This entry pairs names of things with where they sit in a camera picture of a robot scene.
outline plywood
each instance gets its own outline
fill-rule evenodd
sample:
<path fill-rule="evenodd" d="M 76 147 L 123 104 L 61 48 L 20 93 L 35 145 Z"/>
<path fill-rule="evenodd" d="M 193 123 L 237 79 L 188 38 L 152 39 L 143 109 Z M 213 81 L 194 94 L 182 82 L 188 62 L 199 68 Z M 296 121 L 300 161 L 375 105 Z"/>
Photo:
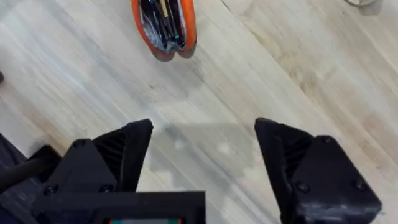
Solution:
<path fill-rule="evenodd" d="M 398 215 L 398 2 L 195 1 L 190 60 L 158 62 L 128 0 L 0 1 L 0 132 L 64 153 L 150 118 L 139 190 L 206 190 L 208 223 L 278 223 L 252 130 L 331 134 Z"/>

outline light wood surface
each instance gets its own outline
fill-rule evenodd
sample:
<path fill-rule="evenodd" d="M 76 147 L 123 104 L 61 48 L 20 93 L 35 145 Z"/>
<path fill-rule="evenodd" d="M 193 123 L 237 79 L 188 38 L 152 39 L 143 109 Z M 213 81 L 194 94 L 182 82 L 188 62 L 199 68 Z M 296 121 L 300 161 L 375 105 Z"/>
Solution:
<path fill-rule="evenodd" d="M 331 134 L 398 215 L 398 1 L 197 0 L 190 60 L 158 62 L 129 0 L 1 0 L 0 132 L 64 153 L 155 126 L 139 190 L 206 190 L 208 223 L 278 223 L 258 116 Z"/>

